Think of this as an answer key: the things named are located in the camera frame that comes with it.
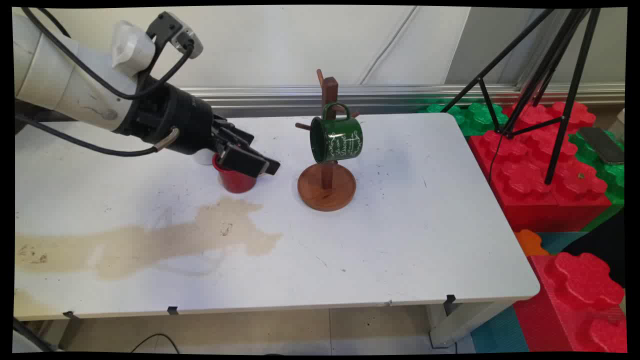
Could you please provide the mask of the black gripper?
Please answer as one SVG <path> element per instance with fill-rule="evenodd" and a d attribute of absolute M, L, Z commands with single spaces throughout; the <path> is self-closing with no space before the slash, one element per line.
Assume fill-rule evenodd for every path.
<path fill-rule="evenodd" d="M 158 145 L 188 156 L 215 151 L 215 165 L 252 178 L 273 176 L 281 166 L 251 147 L 252 134 L 214 116 L 210 105 L 167 82 L 131 102 L 119 133 L 150 144 L 154 152 L 160 152 Z"/>

